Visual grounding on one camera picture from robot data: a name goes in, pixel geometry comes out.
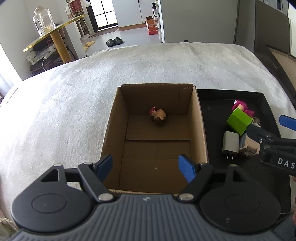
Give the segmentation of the green plastic block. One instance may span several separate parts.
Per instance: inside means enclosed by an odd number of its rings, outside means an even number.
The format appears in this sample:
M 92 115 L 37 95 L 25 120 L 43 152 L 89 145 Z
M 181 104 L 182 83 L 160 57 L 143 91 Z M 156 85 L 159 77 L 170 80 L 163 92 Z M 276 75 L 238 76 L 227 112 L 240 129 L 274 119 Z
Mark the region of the green plastic block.
M 253 118 L 248 116 L 241 109 L 236 108 L 227 120 L 227 124 L 231 126 L 240 136 L 242 136 L 247 127 L 251 125 Z

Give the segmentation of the white charger plug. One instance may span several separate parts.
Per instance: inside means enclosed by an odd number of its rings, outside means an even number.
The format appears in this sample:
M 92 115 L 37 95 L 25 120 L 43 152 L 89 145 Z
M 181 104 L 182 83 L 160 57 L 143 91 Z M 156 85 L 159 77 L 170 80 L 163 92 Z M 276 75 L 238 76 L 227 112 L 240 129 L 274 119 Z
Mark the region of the white charger plug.
M 223 136 L 222 153 L 229 161 L 234 160 L 239 152 L 239 134 L 226 131 Z

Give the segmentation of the pink bear toy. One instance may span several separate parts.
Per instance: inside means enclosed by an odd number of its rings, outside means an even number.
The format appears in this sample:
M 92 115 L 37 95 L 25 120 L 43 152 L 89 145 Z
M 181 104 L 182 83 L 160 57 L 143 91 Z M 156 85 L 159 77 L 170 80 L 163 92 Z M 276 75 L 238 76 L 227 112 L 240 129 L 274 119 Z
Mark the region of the pink bear toy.
M 236 110 L 237 108 L 239 108 L 241 111 L 243 111 L 245 114 L 247 114 L 248 116 L 250 116 L 251 118 L 253 118 L 254 116 L 254 111 L 252 111 L 251 109 L 249 109 L 248 105 L 241 100 L 235 100 L 232 110 Z

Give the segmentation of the brown-haired doll figurine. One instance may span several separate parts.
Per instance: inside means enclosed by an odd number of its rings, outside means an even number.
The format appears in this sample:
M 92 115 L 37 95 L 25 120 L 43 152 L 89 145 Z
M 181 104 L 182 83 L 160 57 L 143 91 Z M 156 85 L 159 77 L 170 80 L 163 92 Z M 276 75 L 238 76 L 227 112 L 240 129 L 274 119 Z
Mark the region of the brown-haired doll figurine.
M 167 115 L 164 110 L 156 109 L 155 106 L 149 111 L 149 116 L 159 126 L 162 126 L 167 121 Z

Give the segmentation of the dark framed board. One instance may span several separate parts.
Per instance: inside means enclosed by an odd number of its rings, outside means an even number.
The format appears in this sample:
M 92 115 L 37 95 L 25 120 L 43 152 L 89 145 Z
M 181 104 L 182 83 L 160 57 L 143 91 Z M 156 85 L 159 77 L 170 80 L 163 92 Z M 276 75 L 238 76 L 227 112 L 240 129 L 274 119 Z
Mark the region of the dark framed board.
M 295 57 L 267 45 L 254 54 L 277 79 L 295 108 Z

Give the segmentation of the brown cardboard box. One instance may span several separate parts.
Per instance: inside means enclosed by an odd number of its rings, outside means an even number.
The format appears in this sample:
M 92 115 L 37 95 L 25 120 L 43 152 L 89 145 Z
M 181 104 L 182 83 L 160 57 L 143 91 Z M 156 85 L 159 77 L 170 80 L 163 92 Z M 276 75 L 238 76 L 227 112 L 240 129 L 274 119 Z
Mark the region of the brown cardboard box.
M 167 115 L 159 126 L 155 106 Z M 203 116 L 192 84 L 127 84 L 117 88 L 102 147 L 113 167 L 104 185 L 116 192 L 178 194 L 188 184 L 178 158 L 208 162 Z

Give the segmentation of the yellow slippers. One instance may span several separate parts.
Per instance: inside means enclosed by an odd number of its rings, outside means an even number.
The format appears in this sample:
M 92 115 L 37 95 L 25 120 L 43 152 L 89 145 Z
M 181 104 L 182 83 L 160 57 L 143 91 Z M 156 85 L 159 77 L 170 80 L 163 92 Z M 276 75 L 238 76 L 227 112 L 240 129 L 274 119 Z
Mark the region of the yellow slippers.
M 83 48 L 85 49 L 85 51 L 92 46 L 95 43 L 95 41 L 88 41 L 84 44 Z

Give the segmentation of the black slipper left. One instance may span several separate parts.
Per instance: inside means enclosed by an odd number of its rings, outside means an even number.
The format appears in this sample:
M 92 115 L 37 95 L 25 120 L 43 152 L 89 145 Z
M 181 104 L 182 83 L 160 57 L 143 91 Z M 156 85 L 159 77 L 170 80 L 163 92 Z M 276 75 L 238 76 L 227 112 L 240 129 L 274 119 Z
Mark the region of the black slipper left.
M 107 45 L 108 47 L 114 47 L 114 46 L 116 46 L 116 42 L 114 42 L 113 39 L 109 39 L 109 40 L 106 42 L 106 45 Z

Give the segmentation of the black slipper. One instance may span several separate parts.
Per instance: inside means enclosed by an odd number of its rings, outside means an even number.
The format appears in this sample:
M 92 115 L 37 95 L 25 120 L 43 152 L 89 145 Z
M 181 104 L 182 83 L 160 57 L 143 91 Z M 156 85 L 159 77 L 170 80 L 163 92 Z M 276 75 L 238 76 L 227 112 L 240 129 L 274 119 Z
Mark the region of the black slipper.
M 121 44 L 124 43 L 124 41 L 123 41 L 122 39 L 120 39 L 119 37 L 116 37 L 116 38 L 114 39 L 114 42 L 116 43 L 116 45 L 121 45 Z
M 116 46 L 116 42 L 114 42 L 113 39 L 109 39 L 109 40 L 106 42 L 106 45 L 107 45 L 108 47 L 114 47 L 114 46 Z

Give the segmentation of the black slipper right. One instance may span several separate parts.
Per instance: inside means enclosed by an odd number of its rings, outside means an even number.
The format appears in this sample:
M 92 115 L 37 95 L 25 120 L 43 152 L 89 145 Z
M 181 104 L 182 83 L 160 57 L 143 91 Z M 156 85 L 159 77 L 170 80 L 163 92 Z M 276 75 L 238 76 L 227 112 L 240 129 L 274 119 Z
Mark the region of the black slipper right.
M 121 45 L 121 44 L 124 43 L 124 41 L 123 41 L 122 39 L 120 39 L 119 37 L 116 37 L 116 38 L 114 39 L 114 42 L 116 43 L 116 45 Z

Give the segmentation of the white power strip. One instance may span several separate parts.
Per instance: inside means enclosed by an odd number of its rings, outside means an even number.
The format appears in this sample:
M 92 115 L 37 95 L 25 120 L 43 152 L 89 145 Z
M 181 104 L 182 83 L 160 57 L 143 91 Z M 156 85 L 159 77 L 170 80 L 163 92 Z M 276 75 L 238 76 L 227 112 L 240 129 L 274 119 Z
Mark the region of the white power strip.
M 41 51 L 32 50 L 29 55 L 26 57 L 26 60 L 31 64 L 35 65 L 42 59 L 47 59 L 50 55 L 56 52 L 54 45 L 49 45 Z

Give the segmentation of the orange cardboard box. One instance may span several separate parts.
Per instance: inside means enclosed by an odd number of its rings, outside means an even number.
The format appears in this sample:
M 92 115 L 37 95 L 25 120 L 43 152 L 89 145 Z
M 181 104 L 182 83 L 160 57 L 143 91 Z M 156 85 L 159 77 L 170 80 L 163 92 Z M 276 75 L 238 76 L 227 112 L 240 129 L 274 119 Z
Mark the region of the orange cardboard box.
M 156 21 L 152 16 L 147 16 L 145 18 L 145 24 L 149 35 L 157 35 L 158 27 L 156 26 Z

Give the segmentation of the white kitchen cabinet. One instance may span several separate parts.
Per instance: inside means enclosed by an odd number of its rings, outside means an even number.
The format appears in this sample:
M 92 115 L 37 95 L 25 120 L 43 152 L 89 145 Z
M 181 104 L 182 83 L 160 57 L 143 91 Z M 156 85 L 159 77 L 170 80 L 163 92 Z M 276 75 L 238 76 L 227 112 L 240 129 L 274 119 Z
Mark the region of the white kitchen cabinet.
M 120 31 L 145 28 L 145 19 L 152 15 L 152 0 L 113 0 Z

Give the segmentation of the clear glass jar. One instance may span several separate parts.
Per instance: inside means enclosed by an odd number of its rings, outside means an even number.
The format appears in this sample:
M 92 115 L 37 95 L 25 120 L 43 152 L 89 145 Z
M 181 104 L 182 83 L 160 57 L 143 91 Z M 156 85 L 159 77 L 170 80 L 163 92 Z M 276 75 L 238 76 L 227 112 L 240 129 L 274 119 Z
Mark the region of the clear glass jar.
M 55 29 L 56 25 L 49 9 L 45 9 L 43 6 L 38 6 L 35 8 L 34 14 L 33 22 L 40 36 L 44 36 L 51 30 Z

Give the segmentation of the red canister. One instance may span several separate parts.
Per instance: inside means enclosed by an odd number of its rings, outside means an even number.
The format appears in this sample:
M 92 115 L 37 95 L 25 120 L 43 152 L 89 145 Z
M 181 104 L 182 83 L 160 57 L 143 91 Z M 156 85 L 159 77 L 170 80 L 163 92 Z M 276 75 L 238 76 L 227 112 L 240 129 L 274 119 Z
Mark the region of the red canister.
M 65 11 L 69 19 L 72 19 L 84 14 L 83 7 L 80 0 L 67 1 Z

